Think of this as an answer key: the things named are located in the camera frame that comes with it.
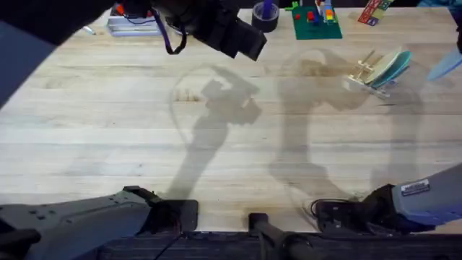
wooden tabletop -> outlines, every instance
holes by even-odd
[[[303,210],[314,199],[361,198],[459,163],[461,70],[425,80],[455,46],[449,12],[392,8],[370,27],[361,11],[337,9],[342,40],[295,40],[282,12],[258,62],[193,38],[169,56],[161,38],[111,37],[103,17],[1,110],[0,202],[139,185],[197,199],[199,230],[245,230],[249,212],[266,212],[281,229],[314,231]],[[411,67],[389,99],[345,88],[358,59],[399,46]]]

teal plate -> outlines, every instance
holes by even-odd
[[[385,71],[385,73],[382,76],[374,80],[374,82],[371,84],[371,87],[374,89],[378,89],[386,82],[389,82],[390,80],[396,78],[407,67],[407,64],[409,63],[410,59],[410,51],[403,51],[402,53],[400,53],[395,63],[393,63],[393,65],[391,65],[391,67],[387,71]]]

black mount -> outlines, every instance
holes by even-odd
[[[434,230],[399,214],[393,204],[393,185],[376,189],[361,202],[320,200],[315,204],[322,233],[343,235],[406,235]]]
[[[125,186],[123,190],[145,199],[152,208],[139,233],[196,230],[199,214],[199,203],[196,200],[162,200],[153,192],[139,186]]]
[[[236,57],[241,52],[254,61],[266,44],[265,35],[237,17],[239,7],[220,0],[118,0],[133,17],[146,17],[154,8],[169,26],[186,33],[217,51]]]
[[[40,241],[40,234],[33,229],[15,230],[0,220],[0,259],[23,259],[32,244]]]
[[[263,243],[264,253],[270,260],[320,260],[328,259],[320,255],[310,245],[304,235],[284,232],[269,224],[269,218],[264,213],[250,213],[248,215],[249,233],[259,235]]]

white plate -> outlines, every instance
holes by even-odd
[[[374,71],[367,76],[366,80],[364,81],[366,84],[371,83],[374,79],[382,76],[390,67],[395,63],[398,55],[401,53],[401,47],[397,48],[396,50],[390,52],[389,54],[382,57],[376,65],[373,65]]]

tape roll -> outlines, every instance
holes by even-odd
[[[263,2],[260,2],[253,7],[252,26],[264,33],[272,32],[277,27],[279,7],[276,4],[271,4],[271,12],[268,19],[263,19],[262,14]]]

